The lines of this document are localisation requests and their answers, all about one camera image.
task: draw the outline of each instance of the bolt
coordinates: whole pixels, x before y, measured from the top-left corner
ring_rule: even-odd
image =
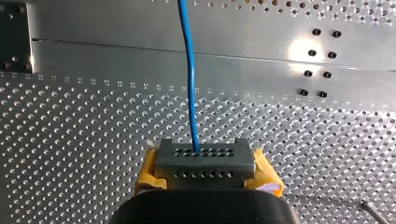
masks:
[[[23,71],[29,71],[30,69],[32,69],[32,66],[30,66],[29,63],[26,63],[26,64],[21,65],[21,69]]]
[[[20,13],[20,14],[25,13],[24,7],[18,7],[18,8],[17,8],[17,12]]]
[[[3,69],[3,70],[8,69],[9,67],[11,67],[11,64],[10,64],[10,63],[7,63],[7,62],[5,62],[5,63],[0,63],[0,68]]]
[[[320,91],[318,93],[318,96],[321,97],[321,98],[326,98],[327,97],[327,92],[326,91]]]
[[[302,96],[307,96],[308,95],[308,91],[306,91],[306,90],[300,90],[300,95],[302,95]]]
[[[317,51],[314,50],[314,49],[311,49],[311,50],[308,51],[308,55],[311,56],[311,57],[314,57],[315,55],[317,55]]]
[[[339,38],[341,36],[341,32],[340,31],[334,31],[332,32],[332,36],[335,38]]]
[[[314,29],[312,31],[312,35],[320,35],[321,34],[321,30],[320,29]]]
[[[332,77],[332,73],[330,73],[330,72],[324,72],[324,73],[323,73],[323,76],[326,77],[326,78],[331,78],[331,77]]]
[[[334,59],[334,58],[337,57],[337,53],[330,51],[330,52],[327,54],[327,56],[328,56],[329,58],[331,58],[331,59]]]
[[[306,70],[304,72],[304,76],[306,76],[306,77],[312,77],[312,75],[313,75],[313,73],[311,71],[309,71],[309,70]]]

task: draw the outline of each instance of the gray connector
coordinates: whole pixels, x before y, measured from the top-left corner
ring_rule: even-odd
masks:
[[[165,178],[169,189],[241,189],[254,176],[254,158],[246,139],[234,144],[191,144],[161,141],[155,159],[155,176]]]

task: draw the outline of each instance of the blue wire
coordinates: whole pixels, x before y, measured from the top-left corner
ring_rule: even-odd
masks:
[[[189,95],[189,117],[191,127],[192,147],[195,152],[199,152],[198,129],[195,121],[195,60],[194,47],[187,17],[187,8],[185,0],[178,0],[178,14],[180,16],[181,27],[184,35],[184,44],[186,45],[187,63],[189,69],[188,78],[188,95]]]

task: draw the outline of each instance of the perforated metal panel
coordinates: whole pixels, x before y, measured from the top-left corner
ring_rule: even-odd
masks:
[[[4,223],[107,223],[148,140],[191,140],[176,1],[100,3],[29,5],[36,73],[0,78]],[[396,222],[394,6],[190,1],[201,141],[263,147],[303,223],[373,223],[362,200]]]

